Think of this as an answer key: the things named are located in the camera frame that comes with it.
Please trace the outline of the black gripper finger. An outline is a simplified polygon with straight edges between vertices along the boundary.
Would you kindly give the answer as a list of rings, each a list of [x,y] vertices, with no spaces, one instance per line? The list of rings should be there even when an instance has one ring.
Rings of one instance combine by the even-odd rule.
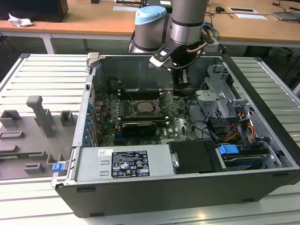
[[[173,95],[180,96],[182,91],[189,85],[188,68],[172,69]]]

